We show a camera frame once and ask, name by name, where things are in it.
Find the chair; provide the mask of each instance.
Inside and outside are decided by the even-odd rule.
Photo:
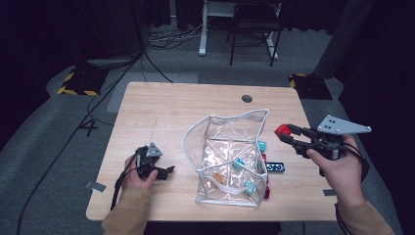
[[[276,12],[279,2],[280,1],[278,0],[238,0],[234,8],[232,25],[226,38],[226,41],[229,41],[229,36],[232,33],[231,66],[233,63],[235,47],[257,47],[257,45],[252,44],[235,44],[236,35],[239,32],[261,33],[263,36],[263,42],[266,44],[266,40],[269,39],[272,32],[275,31],[278,33],[273,46],[274,50],[271,56],[271,63],[269,65],[272,67],[281,32],[284,29],[281,27]]]

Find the sleeve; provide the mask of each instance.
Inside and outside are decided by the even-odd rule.
[[[150,208],[150,190],[127,188],[102,222],[106,235],[143,234]]]
[[[357,207],[339,206],[339,213],[351,234],[394,234],[382,215],[368,201]]]

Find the red block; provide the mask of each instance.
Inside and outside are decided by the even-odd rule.
[[[271,193],[271,190],[269,189],[268,186],[266,186],[265,195],[263,196],[263,199],[269,199],[269,194],[270,193]]]

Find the person's right hand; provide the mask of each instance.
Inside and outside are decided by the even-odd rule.
[[[351,135],[344,135],[344,142],[357,148]],[[362,166],[353,154],[346,155],[336,161],[330,161],[318,152],[309,149],[307,154],[324,171],[327,182],[335,190],[338,204],[342,207],[354,207],[366,202],[361,190]]]

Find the person's left hand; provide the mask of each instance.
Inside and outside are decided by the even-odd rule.
[[[125,161],[125,166],[128,165],[132,157],[129,157]],[[124,181],[122,183],[122,188],[145,188],[145,189],[151,189],[153,186],[153,183],[156,180],[157,174],[159,173],[156,169],[153,170],[149,177],[145,180],[141,179],[140,176],[138,176],[137,171],[137,158],[134,158],[131,165],[129,166],[127,170],[127,174],[125,175]]]

